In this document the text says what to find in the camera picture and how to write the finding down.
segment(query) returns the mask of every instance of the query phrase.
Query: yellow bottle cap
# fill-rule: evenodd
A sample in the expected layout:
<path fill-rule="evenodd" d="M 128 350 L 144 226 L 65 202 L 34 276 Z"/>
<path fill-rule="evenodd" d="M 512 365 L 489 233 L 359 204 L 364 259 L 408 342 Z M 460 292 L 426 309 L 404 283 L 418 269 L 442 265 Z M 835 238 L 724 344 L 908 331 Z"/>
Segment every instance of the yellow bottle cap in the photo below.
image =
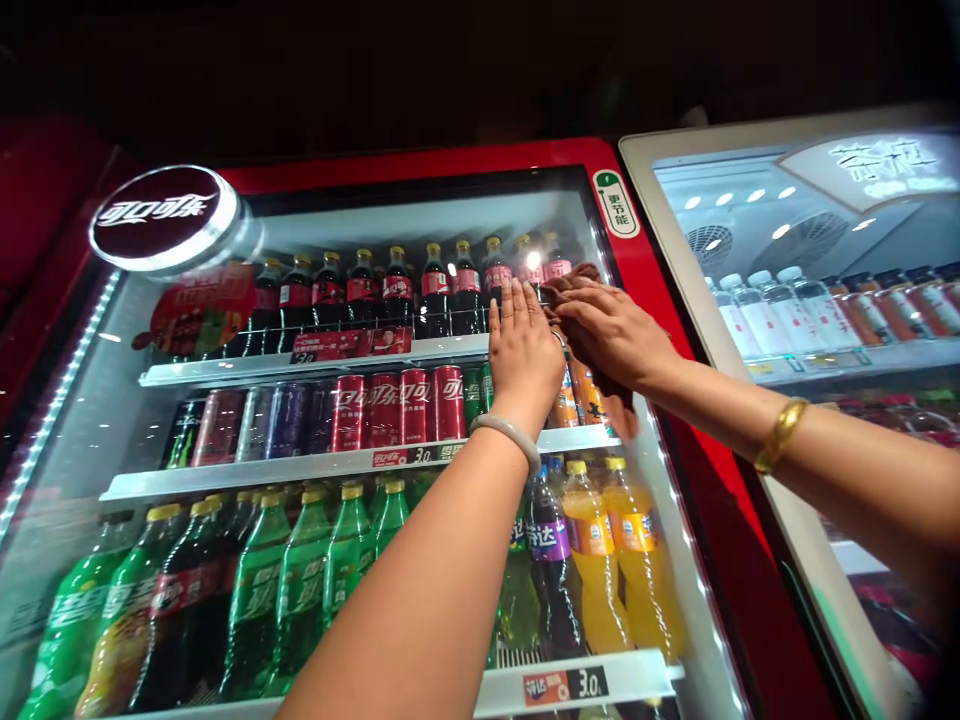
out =
<path fill-rule="evenodd" d="M 176 517 L 179 514 L 180 506 L 177 503 L 171 503 L 170 505 L 158 505 L 155 508 L 151 508 L 150 512 L 147 513 L 147 522 L 169 520 L 170 518 Z"/>

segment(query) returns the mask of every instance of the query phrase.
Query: orange soda bottle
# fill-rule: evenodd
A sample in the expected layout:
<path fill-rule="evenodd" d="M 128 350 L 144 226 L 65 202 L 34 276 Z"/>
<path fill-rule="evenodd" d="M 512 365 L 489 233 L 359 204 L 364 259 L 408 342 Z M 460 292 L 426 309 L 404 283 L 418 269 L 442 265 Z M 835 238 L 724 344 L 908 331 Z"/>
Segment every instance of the orange soda bottle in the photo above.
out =
<path fill-rule="evenodd" d="M 606 459 L 603 497 L 617 558 L 626 579 L 627 617 L 637 647 L 657 647 L 668 664 L 683 654 L 686 628 L 677 603 L 670 557 L 658 537 L 653 496 L 627 474 L 622 457 Z"/>
<path fill-rule="evenodd" d="M 620 602 L 620 573 L 603 495 L 582 460 L 567 463 L 563 513 L 573 561 L 583 581 L 580 612 L 587 644 L 596 654 L 633 649 L 627 612 Z"/>

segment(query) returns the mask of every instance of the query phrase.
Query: led light strip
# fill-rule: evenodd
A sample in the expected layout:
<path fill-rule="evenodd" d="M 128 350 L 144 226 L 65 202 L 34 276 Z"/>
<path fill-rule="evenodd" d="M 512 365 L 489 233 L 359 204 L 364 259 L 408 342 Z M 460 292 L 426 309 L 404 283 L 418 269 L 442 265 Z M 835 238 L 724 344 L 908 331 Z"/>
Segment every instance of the led light strip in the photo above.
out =
<path fill-rule="evenodd" d="M 40 428 L 34 435 L 33 445 L 30 446 L 30 451 L 27 453 L 27 458 L 20 465 L 20 475 L 16 480 L 13 481 L 13 488 L 10 491 L 10 495 L 7 497 L 7 502 L 3 512 L 0 513 L 0 543 L 3 542 L 3 539 L 7 534 L 7 530 L 10 527 L 10 521 L 13 519 L 13 516 L 17 511 L 17 506 L 20 504 L 20 498 L 23 497 L 23 492 L 27 487 L 27 483 L 29 483 L 30 478 L 33 477 L 34 468 L 36 468 L 37 461 L 39 460 L 41 453 L 43 453 L 43 449 L 47 445 L 47 439 L 50 437 L 50 431 L 53 429 L 54 424 L 57 422 L 57 418 L 60 416 L 60 410 L 63 408 L 63 401 L 70 393 L 70 388 L 73 385 L 73 381 L 76 379 L 77 373 L 80 371 L 83 357 L 87 353 L 87 347 L 90 345 L 90 341 L 93 339 L 94 333 L 96 333 L 97 327 L 100 325 L 100 321 L 103 319 L 103 314 L 106 312 L 107 306 L 110 304 L 110 298 L 113 296 L 113 291 L 116 289 L 119 281 L 120 271 L 114 270 L 113 273 L 111 273 L 110 278 L 107 280 L 107 284 L 104 285 L 103 292 L 100 293 L 100 299 L 97 301 L 97 305 L 93 308 L 90 319 L 87 321 L 87 327 L 84 329 L 83 335 L 80 337 L 77 347 L 73 351 L 73 357 L 67 364 L 67 367 L 63 373 L 63 377 L 60 378 L 60 386 L 54 393 L 50 404 L 47 405 L 47 414 L 44 416 L 43 421 L 40 424 Z"/>

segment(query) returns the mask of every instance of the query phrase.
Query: dark ceiling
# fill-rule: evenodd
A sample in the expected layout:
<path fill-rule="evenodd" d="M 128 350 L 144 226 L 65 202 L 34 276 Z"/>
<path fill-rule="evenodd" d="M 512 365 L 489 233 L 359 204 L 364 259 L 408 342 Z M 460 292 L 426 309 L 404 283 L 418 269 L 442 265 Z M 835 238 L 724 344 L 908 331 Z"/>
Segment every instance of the dark ceiling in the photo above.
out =
<path fill-rule="evenodd" d="M 717 123 L 954 92 L 934 0 L 67 5 L 0 11 L 5 107 L 67 110 L 148 162 L 613 136 L 694 105 Z"/>

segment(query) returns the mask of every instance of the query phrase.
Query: gold bracelet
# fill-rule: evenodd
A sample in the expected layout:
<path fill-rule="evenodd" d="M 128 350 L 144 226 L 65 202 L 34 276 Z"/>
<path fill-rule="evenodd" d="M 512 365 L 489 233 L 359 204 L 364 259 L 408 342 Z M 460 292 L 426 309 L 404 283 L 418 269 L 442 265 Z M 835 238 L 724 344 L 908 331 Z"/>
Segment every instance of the gold bracelet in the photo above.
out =
<path fill-rule="evenodd" d="M 803 398 L 791 398 L 783 410 L 780 411 L 780 417 L 777 418 L 777 424 L 769 432 L 763 441 L 763 447 L 757 453 L 757 459 L 753 461 L 753 466 L 758 473 L 769 474 L 773 472 L 780 456 L 790 442 L 793 431 L 803 417 L 807 406 L 810 403 Z"/>

